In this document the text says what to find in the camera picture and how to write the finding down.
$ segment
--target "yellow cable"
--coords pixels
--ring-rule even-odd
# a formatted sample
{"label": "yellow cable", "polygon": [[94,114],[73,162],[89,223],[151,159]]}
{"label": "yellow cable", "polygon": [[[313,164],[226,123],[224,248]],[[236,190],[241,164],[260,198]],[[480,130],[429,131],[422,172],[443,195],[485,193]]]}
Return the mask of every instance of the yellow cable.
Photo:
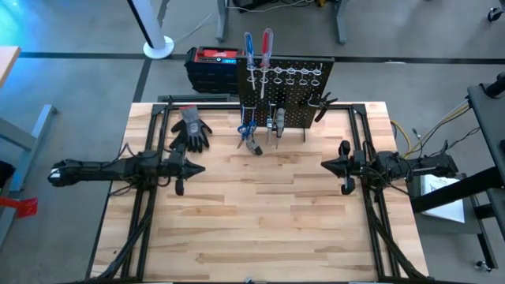
{"label": "yellow cable", "polygon": [[410,143],[410,139],[407,136],[407,133],[405,132],[405,130],[403,130],[403,128],[400,126],[400,124],[398,124],[396,121],[394,121],[392,119],[391,119],[391,123],[394,124],[396,126],[396,128],[398,128],[398,130],[400,130],[400,133],[402,133],[403,137],[405,137],[405,141],[407,141],[407,149],[410,150],[412,148],[412,144]]}
{"label": "yellow cable", "polygon": [[445,123],[446,121],[452,119],[452,118],[455,118],[456,116],[462,114],[464,111],[468,110],[469,109],[469,105],[466,104],[464,106],[461,106],[459,107],[457,110],[455,110],[452,114],[449,114],[447,115],[446,118],[444,118],[439,124],[435,125],[430,131],[428,131],[428,133],[426,133],[421,139],[419,139],[419,141],[417,142],[417,144],[415,144],[413,146],[413,148],[411,148],[410,150],[408,150],[407,153],[405,153],[403,155],[403,158],[408,158],[410,154],[412,154],[412,152],[414,152],[417,148],[417,146],[419,146],[421,144],[421,142],[425,142],[425,139],[430,135],[430,133],[436,129],[437,126]]}

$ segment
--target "wooden desk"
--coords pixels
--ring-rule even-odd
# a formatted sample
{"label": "wooden desk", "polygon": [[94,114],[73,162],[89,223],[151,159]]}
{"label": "wooden desk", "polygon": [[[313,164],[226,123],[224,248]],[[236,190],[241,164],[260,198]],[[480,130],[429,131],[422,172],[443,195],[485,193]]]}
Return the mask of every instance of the wooden desk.
{"label": "wooden desk", "polygon": [[19,47],[0,47],[0,88],[5,83],[20,52]]}
{"label": "wooden desk", "polygon": [[[376,150],[395,150],[386,104],[366,106]],[[133,151],[144,150],[151,108],[151,103],[132,105],[123,142]],[[245,146],[237,149],[238,111],[201,110],[200,117],[214,131],[211,148],[188,158],[207,169],[185,183],[184,196],[175,195],[174,183],[159,188],[144,281],[376,280],[360,185],[342,196],[341,180],[320,166],[336,158],[342,139],[353,144],[347,112],[329,110],[307,130],[305,143],[301,129],[285,130],[278,150],[275,138],[274,145],[265,145],[266,129],[258,129],[260,157]],[[169,128],[180,119],[171,111]],[[175,137],[167,133],[166,145]],[[395,184],[405,188],[404,182]],[[115,182],[112,189],[123,186]],[[134,192],[109,199],[92,276],[125,244]],[[384,194],[395,241],[427,274],[408,196],[395,190]]]}

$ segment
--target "white paper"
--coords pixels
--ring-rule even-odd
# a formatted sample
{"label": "white paper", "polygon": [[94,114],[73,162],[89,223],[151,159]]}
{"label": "white paper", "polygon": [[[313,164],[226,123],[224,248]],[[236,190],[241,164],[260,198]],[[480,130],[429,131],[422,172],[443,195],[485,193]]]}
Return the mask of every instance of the white paper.
{"label": "white paper", "polygon": [[[458,181],[455,178],[436,177],[432,174],[426,174],[421,177],[421,195],[434,192]],[[463,200],[456,200],[455,202],[424,211],[423,214],[461,223],[465,222]]]}

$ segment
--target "pegboard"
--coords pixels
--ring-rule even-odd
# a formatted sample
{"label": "pegboard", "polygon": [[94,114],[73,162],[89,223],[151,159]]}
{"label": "pegboard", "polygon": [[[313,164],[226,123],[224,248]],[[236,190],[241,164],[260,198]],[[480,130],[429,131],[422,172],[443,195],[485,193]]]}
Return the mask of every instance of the pegboard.
{"label": "pegboard", "polygon": [[[260,98],[261,85],[260,80],[263,72],[260,70],[261,56],[255,56],[254,62],[256,69],[253,71],[256,90],[253,90],[252,83],[248,81],[251,77],[251,71],[247,69],[247,57],[237,56],[237,75],[238,75],[238,94],[240,103],[245,107],[256,106],[254,120],[258,126],[266,127],[268,117],[269,103],[284,103],[286,106],[285,127],[288,128],[306,128],[309,129],[316,115],[315,107],[301,107],[300,102],[319,99],[326,87],[331,68],[333,67],[333,58],[295,58],[295,57],[275,57],[270,58],[269,71],[266,72],[267,82],[264,86],[264,98]],[[295,73],[289,74],[288,69],[294,69]],[[293,84],[288,84],[288,79],[293,80]],[[306,80],[307,84],[300,84],[300,80]],[[317,80],[318,85],[312,84],[312,80]],[[245,123],[251,121],[252,110],[246,110]]]}

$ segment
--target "gray floor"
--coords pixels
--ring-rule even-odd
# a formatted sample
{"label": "gray floor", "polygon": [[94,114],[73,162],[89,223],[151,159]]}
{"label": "gray floor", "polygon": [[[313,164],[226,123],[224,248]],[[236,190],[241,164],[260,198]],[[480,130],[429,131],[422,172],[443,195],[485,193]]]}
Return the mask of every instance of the gray floor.
{"label": "gray floor", "polygon": [[[0,45],[33,52],[140,53],[144,39],[129,7],[120,1],[0,1]],[[155,11],[161,0],[151,1]],[[505,21],[488,24],[495,0],[353,0],[348,7],[349,41],[335,43],[331,5],[323,9],[282,8],[267,13],[230,11],[227,47],[241,47],[250,31],[260,48],[265,27],[275,33],[274,54],[391,56],[420,58],[501,58]],[[172,0],[163,31],[177,41],[175,53],[193,46],[216,46],[215,1]],[[0,115],[30,129],[46,103],[59,109],[28,177],[24,197],[39,198],[39,212],[17,219],[0,249],[4,283],[56,283],[82,279],[88,266],[104,204],[107,183],[54,188],[46,181],[53,163],[65,158],[112,159],[117,153],[144,60],[21,58],[0,90]],[[194,94],[183,62],[151,64],[142,102],[158,95]],[[502,65],[336,63],[326,89],[342,101],[386,101],[390,116],[405,129],[427,131],[461,102],[466,87],[492,81]],[[425,152],[438,151],[477,126],[471,112],[444,126]],[[406,150],[398,137],[398,148]],[[0,157],[17,161],[15,148],[0,143]],[[451,150],[461,171],[473,174],[492,165],[480,133]],[[500,265],[505,244],[496,222],[486,222]],[[475,271],[482,258],[472,235],[422,234],[430,275],[437,279],[503,283],[503,269]]]}

